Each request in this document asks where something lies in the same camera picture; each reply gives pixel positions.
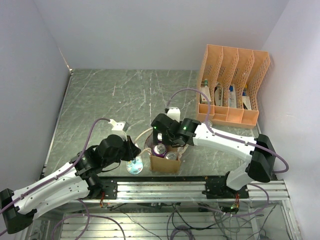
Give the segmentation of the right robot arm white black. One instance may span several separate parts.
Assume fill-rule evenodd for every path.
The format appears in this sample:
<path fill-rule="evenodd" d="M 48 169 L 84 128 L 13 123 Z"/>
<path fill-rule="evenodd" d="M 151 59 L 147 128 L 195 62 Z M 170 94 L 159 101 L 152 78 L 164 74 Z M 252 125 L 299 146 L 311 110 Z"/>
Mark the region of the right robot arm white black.
<path fill-rule="evenodd" d="M 269 137 L 240 136 L 207 126 L 192 118 L 177 121 L 164 113 L 158 114 L 151 126 L 155 136 L 161 134 L 162 143 L 173 148 L 186 145 L 213 148 L 242 159 L 244 163 L 225 175 L 220 186 L 221 194 L 233 197 L 243 186 L 257 181 L 271 181 L 275 156 Z"/>

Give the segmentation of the purple Fanta can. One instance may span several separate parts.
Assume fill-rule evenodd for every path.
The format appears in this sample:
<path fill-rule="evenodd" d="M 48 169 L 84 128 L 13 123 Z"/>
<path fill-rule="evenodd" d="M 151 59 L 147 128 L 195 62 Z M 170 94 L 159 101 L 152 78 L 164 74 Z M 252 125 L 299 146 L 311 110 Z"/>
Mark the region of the purple Fanta can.
<path fill-rule="evenodd" d="M 213 123 L 211 121 L 208 121 L 207 124 L 212 128 L 213 127 Z"/>

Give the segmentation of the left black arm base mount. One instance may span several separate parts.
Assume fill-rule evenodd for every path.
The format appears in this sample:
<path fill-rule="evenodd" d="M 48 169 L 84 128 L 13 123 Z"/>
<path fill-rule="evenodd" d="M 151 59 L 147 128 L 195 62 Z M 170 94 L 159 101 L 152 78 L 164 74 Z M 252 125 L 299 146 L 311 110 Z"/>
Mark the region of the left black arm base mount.
<path fill-rule="evenodd" d="M 101 198 L 106 200 L 116 200 L 118 194 L 118 184 L 114 181 L 107 181 L 103 184 Z"/>

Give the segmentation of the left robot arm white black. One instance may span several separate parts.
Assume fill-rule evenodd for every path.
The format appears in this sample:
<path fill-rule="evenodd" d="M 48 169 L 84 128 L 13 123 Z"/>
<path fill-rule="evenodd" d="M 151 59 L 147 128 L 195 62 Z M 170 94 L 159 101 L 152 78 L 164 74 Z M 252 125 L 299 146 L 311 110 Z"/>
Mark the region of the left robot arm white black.
<path fill-rule="evenodd" d="M 61 168 L 19 190 L 0 192 L 0 213 L 8 234 L 27 228 L 45 213 L 77 199 L 96 199 L 104 184 L 99 174 L 114 163 L 132 161 L 141 153 L 131 138 L 111 134 L 80 152 Z"/>

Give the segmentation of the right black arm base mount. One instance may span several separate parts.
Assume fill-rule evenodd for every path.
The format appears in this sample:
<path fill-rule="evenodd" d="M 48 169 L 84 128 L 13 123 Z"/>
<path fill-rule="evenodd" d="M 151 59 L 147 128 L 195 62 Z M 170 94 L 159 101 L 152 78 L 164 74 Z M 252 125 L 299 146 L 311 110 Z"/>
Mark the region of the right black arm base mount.
<path fill-rule="evenodd" d="M 226 175 L 205 176 L 205 189 L 201 192 L 207 199 L 248 199 L 249 193 L 247 186 L 243 186 L 240 190 L 233 190 L 226 185 Z"/>

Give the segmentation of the canvas bag with rope handles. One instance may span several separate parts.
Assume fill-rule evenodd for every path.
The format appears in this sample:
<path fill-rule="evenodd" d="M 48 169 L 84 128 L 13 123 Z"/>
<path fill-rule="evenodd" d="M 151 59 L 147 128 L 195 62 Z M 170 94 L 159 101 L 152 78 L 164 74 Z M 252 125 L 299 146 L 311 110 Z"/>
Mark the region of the canvas bag with rope handles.
<path fill-rule="evenodd" d="M 185 145 L 183 147 L 171 147 L 165 145 L 167 148 L 167 152 L 176 152 L 177 160 L 169 160 L 165 159 L 165 157 L 157 157 L 153 155 L 152 148 L 157 145 L 157 135 L 153 135 L 153 129 L 148 128 L 143 131 L 135 140 L 134 143 L 137 144 L 138 140 L 140 140 L 144 135 L 147 135 L 147 138 L 144 142 L 143 149 L 138 156 L 142 156 L 144 153 L 148 154 L 150 161 L 150 170 L 153 172 L 159 173 L 168 173 L 168 174 L 176 174 L 179 172 L 181 167 L 181 158 L 182 155 L 187 150 L 188 146 Z"/>

